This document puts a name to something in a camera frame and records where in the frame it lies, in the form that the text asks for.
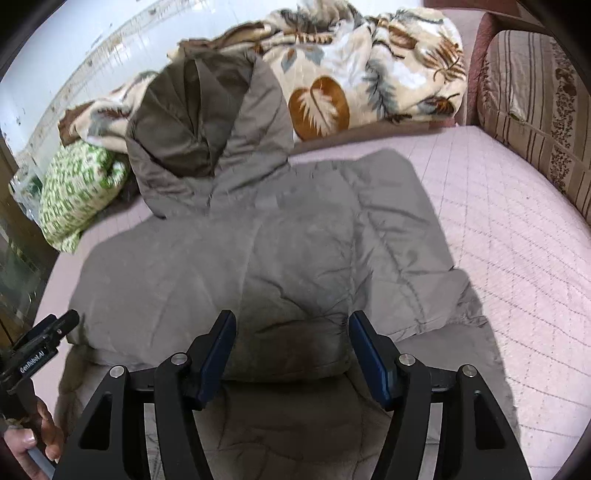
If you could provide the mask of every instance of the green patterned pillow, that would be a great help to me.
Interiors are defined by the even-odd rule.
[[[123,154],[82,140],[60,147],[41,192],[39,217],[47,242],[74,253],[92,218],[117,196],[129,173]]]

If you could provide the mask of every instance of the white wall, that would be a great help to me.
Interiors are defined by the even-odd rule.
[[[86,56],[154,0],[67,0],[27,41],[0,82],[0,129],[20,151]]]
[[[352,3],[362,14],[369,15],[417,6],[421,0]],[[27,41],[0,81],[0,129],[15,156],[27,147],[51,101],[89,54],[134,16],[156,4],[170,5],[186,18],[165,20],[153,29],[155,36],[142,33],[141,59],[132,58],[140,49],[126,49],[122,53],[125,58],[113,62],[111,70],[129,62],[137,69],[162,68],[166,63],[162,52],[173,48],[181,38],[219,35],[237,23],[263,18],[274,9],[295,8],[297,0],[67,0]],[[144,60],[151,53],[153,59]],[[106,76],[109,78],[95,78],[92,87],[83,88],[82,97],[90,99],[118,86],[112,82],[119,81],[120,74]],[[31,148],[34,150],[36,145],[33,143]]]

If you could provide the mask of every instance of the blue gripper pad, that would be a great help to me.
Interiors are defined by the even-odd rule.
[[[365,313],[361,310],[349,317],[349,339],[361,366],[363,376],[373,399],[384,410],[391,410],[397,381],[396,364],[393,355],[398,350],[388,337],[381,342]]]
[[[229,310],[221,312],[208,335],[215,336],[200,371],[201,388],[197,399],[207,404],[217,393],[222,374],[236,339],[236,317]]]

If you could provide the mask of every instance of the metal screw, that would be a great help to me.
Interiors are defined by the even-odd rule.
[[[403,353],[398,357],[398,361],[403,365],[410,367],[411,365],[414,365],[417,359],[414,358],[410,353]]]
[[[175,353],[171,358],[170,361],[175,365],[182,365],[187,361],[187,355],[184,353]]]
[[[111,368],[111,370],[109,371],[109,375],[113,378],[119,378],[124,373],[125,368],[123,368],[121,365],[117,365],[116,367]]]
[[[467,377],[472,378],[477,376],[478,370],[476,370],[476,367],[474,367],[473,365],[464,365],[462,367],[462,373]]]

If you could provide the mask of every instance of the striped pillow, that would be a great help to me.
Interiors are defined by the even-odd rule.
[[[480,76],[480,124],[545,175],[591,225],[590,107],[554,38],[506,30],[492,40]]]

